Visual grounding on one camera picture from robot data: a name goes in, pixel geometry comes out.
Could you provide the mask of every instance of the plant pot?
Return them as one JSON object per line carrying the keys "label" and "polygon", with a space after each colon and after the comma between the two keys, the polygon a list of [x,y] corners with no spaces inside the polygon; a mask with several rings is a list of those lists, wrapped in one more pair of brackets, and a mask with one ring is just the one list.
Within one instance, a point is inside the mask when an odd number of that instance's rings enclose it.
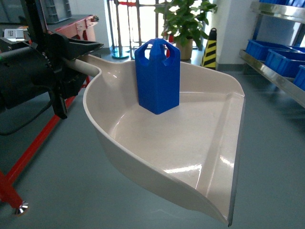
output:
{"label": "plant pot", "polygon": [[180,59],[187,61],[192,57],[193,39],[188,39],[188,43],[182,47],[179,42],[176,43],[176,48],[180,50]]}

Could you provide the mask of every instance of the green leaves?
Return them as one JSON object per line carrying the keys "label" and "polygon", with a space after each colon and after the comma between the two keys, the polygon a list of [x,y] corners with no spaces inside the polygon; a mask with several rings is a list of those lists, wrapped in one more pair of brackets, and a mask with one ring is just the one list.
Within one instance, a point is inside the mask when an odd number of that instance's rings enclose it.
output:
{"label": "green leaves", "polygon": [[209,0],[202,0],[198,7],[194,3],[195,0],[172,0],[166,8],[155,9],[156,13],[166,16],[163,34],[173,34],[174,41],[179,41],[182,46],[188,43],[189,38],[193,38],[198,47],[201,45],[201,37],[208,39],[209,36],[202,30],[203,23],[208,25],[207,12],[217,9]]}

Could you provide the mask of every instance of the gray storage box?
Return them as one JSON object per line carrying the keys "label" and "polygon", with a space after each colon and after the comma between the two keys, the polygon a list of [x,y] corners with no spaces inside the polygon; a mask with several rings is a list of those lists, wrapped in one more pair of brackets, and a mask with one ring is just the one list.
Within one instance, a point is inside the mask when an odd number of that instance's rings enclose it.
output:
{"label": "gray storage box", "polygon": [[[20,23],[19,17],[25,17],[20,0],[0,0],[0,3],[1,23]],[[72,16],[69,0],[41,0],[41,4],[48,24],[55,24]]]}

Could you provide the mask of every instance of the leveling foot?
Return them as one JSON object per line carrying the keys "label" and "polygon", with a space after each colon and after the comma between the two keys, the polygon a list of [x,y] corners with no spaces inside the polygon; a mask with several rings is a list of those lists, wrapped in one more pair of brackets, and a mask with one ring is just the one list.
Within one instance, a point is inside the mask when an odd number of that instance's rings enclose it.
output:
{"label": "leveling foot", "polygon": [[26,201],[23,201],[22,204],[19,206],[19,208],[16,208],[15,215],[16,216],[23,215],[28,208],[29,208],[29,203]]}

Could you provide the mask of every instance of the cable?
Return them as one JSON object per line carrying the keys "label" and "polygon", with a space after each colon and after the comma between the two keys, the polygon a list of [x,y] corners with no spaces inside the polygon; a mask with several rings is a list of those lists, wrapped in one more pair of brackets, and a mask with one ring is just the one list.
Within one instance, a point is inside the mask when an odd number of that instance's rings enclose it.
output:
{"label": "cable", "polygon": [[28,125],[31,122],[33,122],[39,115],[41,115],[43,112],[45,112],[48,108],[50,108],[52,106],[52,104],[53,104],[53,102],[55,100],[55,95],[54,95],[54,92],[52,91],[52,89],[47,87],[47,86],[36,86],[36,87],[47,89],[48,92],[49,92],[49,95],[50,95],[50,101],[33,118],[31,118],[29,121],[25,122],[24,124],[22,124],[21,126],[17,127],[16,129],[10,130],[8,132],[0,132],[0,136],[8,136],[8,135],[11,135],[11,134],[19,131],[20,129],[22,129],[26,125]]}

